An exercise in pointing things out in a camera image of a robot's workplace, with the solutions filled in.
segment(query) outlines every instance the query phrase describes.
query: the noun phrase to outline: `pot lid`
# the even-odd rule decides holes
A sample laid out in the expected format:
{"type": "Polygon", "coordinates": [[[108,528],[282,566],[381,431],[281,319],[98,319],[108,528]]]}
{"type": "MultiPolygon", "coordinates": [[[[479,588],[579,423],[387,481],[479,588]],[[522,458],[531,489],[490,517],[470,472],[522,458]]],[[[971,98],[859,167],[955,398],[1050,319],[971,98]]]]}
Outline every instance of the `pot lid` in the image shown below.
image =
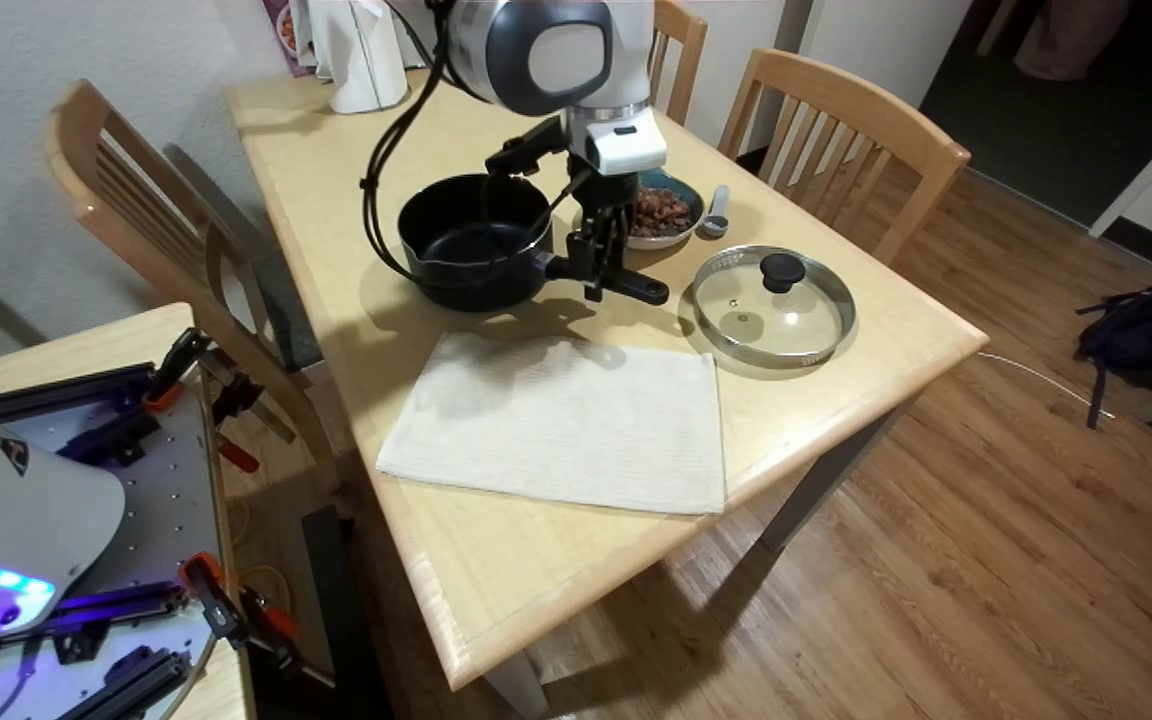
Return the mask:
{"type": "Polygon", "coordinates": [[[719,353],[760,368],[824,363],[857,324],[846,285],[787,249],[731,249],[713,254],[685,302],[719,353]]]}

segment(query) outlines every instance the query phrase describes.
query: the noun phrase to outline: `wooden chair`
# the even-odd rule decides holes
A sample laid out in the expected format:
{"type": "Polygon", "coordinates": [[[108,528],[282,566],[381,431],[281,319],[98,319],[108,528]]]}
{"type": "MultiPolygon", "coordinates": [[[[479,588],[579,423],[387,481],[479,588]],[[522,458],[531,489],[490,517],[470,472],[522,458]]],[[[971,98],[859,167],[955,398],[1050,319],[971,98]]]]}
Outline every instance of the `wooden chair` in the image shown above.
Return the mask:
{"type": "Polygon", "coordinates": [[[868,242],[881,260],[890,260],[906,242],[971,159],[969,149],[898,96],[771,47],[753,53],[719,153],[753,153],[753,127],[769,118],[760,106],[762,96],[775,98],[775,124],[755,170],[846,240],[868,242]]]}
{"type": "Polygon", "coordinates": [[[649,53],[649,73],[653,73],[653,96],[665,98],[665,69],[671,69],[671,86],[666,86],[666,116],[674,124],[689,124],[690,106],[690,83],[704,53],[704,20],[685,13],[674,0],[656,0],[656,32],[653,32],[653,53],[649,53]]]}
{"type": "Polygon", "coordinates": [[[74,83],[52,113],[47,167],[70,215],[163,301],[187,301],[199,331],[263,388],[288,427],[305,439],[310,476],[338,500],[338,458],[327,427],[307,404],[269,335],[251,276],[251,252],[226,235],[216,207],[92,86],[74,83]]]}

